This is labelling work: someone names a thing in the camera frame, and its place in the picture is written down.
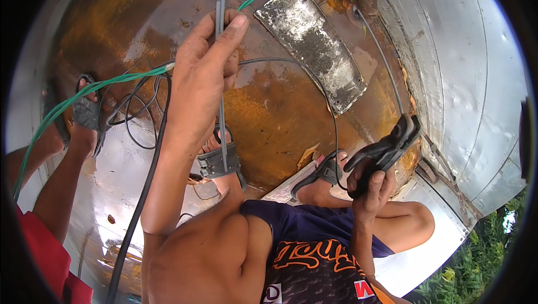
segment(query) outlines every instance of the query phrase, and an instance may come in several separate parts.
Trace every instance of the galvanized metal plate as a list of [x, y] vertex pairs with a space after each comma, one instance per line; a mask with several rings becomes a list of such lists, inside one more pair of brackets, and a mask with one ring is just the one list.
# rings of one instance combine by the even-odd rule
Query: galvanized metal plate
[[366, 91], [357, 63], [314, 0], [269, 0], [254, 16], [293, 58], [316, 72], [335, 113], [346, 112]]

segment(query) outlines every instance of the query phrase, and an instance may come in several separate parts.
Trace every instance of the rusty metal surface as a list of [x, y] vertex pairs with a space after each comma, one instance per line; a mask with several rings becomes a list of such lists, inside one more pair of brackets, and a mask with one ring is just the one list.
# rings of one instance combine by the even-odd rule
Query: rusty metal surface
[[346, 112], [367, 87], [355, 60], [314, 0], [269, 0], [254, 16], [297, 61], [337, 114]]
[[[227, 0], [226, 5], [237, 8], [242, 1]], [[243, 12], [253, 18], [255, 7], [267, 1], [257, 0]], [[339, 144], [353, 153], [388, 134], [399, 118], [398, 109], [372, 38], [363, 33], [361, 23], [349, 15], [350, 9], [345, 6], [353, 0], [316, 1], [325, 1], [320, 9], [348, 47], [368, 85], [360, 99], [337, 119]], [[147, 56], [153, 66], [158, 65], [175, 56], [178, 45], [192, 26], [214, 6], [215, 0], [73, 0], [55, 37], [48, 74], [56, 78], [67, 97], [74, 93], [75, 79], [81, 72], [89, 72], [97, 80], [110, 79], [143, 56]], [[395, 75], [404, 109], [412, 112], [406, 83], [387, 31], [379, 18], [367, 20]], [[262, 24], [257, 20], [251, 22], [251, 29], [239, 48], [240, 59], [289, 55]], [[132, 83], [112, 86], [105, 108], [110, 109], [131, 92], [132, 87]], [[166, 84], [161, 88], [157, 97], [162, 105], [166, 99]], [[144, 100], [153, 96], [151, 81], [142, 87], [139, 96]], [[325, 99], [297, 65], [243, 66], [238, 71], [235, 87], [226, 92], [224, 100], [226, 123], [233, 131], [243, 172], [252, 186], [249, 197], [261, 198], [263, 193], [296, 173], [301, 154], [313, 144], [320, 142], [318, 150], [325, 154], [334, 150], [333, 122]], [[139, 108], [136, 103], [132, 106], [133, 111]], [[158, 122], [160, 112], [155, 106], [151, 110]], [[145, 137], [142, 131], [150, 128], [144, 114], [138, 123], [139, 137]], [[107, 142], [121, 141], [125, 151], [132, 154], [129, 160], [139, 163], [139, 170], [127, 172], [125, 161], [114, 161], [113, 156], [109, 162], [105, 160], [107, 156], [103, 156], [98, 158], [97, 164], [89, 163], [79, 181], [78, 201], [75, 200], [71, 217], [70, 235], [79, 249], [91, 227], [101, 228], [88, 235], [85, 261], [103, 284], [110, 278], [114, 247], [126, 229], [125, 219], [130, 218], [142, 190], [145, 175], [141, 167], [149, 165], [152, 154], [137, 148], [126, 135], [119, 134], [122, 132], [125, 133], [124, 127], [118, 126], [115, 137], [107, 135], [105, 146]], [[399, 186], [413, 174], [420, 159], [419, 148], [420, 144], [413, 146], [397, 163]], [[211, 192], [214, 191], [207, 191], [205, 196], [210, 196]], [[192, 191], [187, 191], [185, 202], [195, 203], [192, 196]], [[113, 215], [115, 224], [108, 221], [108, 214]], [[137, 233], [133, 241], [140, 242]], [[143, 247], [138, 244], [135, 248], [140, 251]], [[120, 291], [139, 293], [139, 257], [136, 252], [131, 253], [132, 258], [123, 270]]]

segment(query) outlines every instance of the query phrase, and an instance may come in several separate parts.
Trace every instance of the sandal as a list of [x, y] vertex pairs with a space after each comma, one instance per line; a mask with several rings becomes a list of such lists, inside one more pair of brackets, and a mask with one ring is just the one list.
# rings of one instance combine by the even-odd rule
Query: sandal
[[313, 183], [318, 178], [330, 182], [331, 184], [336, 185], [338, 181], [342, 178], [343, 171], [340, 165], [336, 165], [336, 160], [333, 158], [336, 157], [337, 152], [333, 151], [325, 157], [325, 159], [319, 164], [319, 166], [310, 173], [309, 176], [301, 180], [297, 185], [293, 186], [292, 189], [292, 198], [297, 200], [297, 191], [308, 184]]
[[[75, 92], [79, 92], [80, 80], [85, 79], [86, 83], [95, 83], [95, 80], [88, 74], [80, 74], [76, 82]], [[99, 92], [96, 91], [98, 101], [93, 102], [87, 99], [85, 96], [76, 99], [73, 108], [73, 122], [93, 129], [98, 132], [98, 143], [95, 146], [94, 154], [92, 158], [97, 157], [104, 143], [105, 132], [101, 130], [101, 112], [99, 110], [99, 101], [101, 100]]]
[[[228, 165], [228, 171], [224, 171], [224, 164], [222, 162], [222, 149], [216, 148], [212, 151], [209, 151], [204, 154], [198, 154], [196, 160], [200, 166], [200, 175], [209, 178], [220, 178], [232, 173], [237, 173], [239, 182], [241, 183], [241, 189], [245, 191], [246, 189], [246, 179], [243, 173], [241, 173], [241, 163], [239, 162], [239, 156], [237, 155], [235, 143], [233, 140], [232, 132], [230, 128], [226, 125], [226, 130], [230, 133], [230, 138], [232, 142], [226, 144], [227, 156], [226, 163]], [[222, 144], [221, 139], [219, 138], [219, 123], [215, 123], [215, 129], [213, 130], [215, 139], [219, 144]]]
[[[60, 104], [60, 100], [58, 99], [56, 89], [52, 82], [47, 82], [45, 84], [45, 92], [46, 94], [43, 96], [43, 118], [45, 118], [45, 116], [47, 116], [52, 109], [54, 109], [58, 104]], [[69, 132], [67, 131], [67, 126], [64, 122], [62, 114], [60, 114], [54, 120], [54, 123], [56, 124], [56, 128], [58, 130], [58, 133], [60, 134], [60, 137], [64, 141], [64, 149], [67, 149], [69, 147], [71, 137], [69, 136]]]

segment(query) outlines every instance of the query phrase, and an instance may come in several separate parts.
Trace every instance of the red shirt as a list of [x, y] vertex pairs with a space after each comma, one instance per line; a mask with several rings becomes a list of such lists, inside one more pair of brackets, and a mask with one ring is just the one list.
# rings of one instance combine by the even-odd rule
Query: red shirt
[[62, 299], [65, 287], [71, 290], [72, 304], [90, 304], [94, 291], [69, 271], [71, 257], [60, 242], [32, 212], [23, 215], [17, 206], [17, 215], [30, 253], [54, 294]]

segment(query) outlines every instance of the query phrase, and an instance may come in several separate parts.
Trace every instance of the logo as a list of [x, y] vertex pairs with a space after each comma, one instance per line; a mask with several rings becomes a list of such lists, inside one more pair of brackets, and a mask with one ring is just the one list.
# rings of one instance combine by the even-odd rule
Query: logo
[[265, 290], [265, 297], [262, 303], [282, 304], [282, 283], [269, 284]]
[[355, 281], [355, 290], [357, 291], [357, 299], [365, 299], [368, 297], [375, 296], [372, 288], [368, 285], [365, 280]]

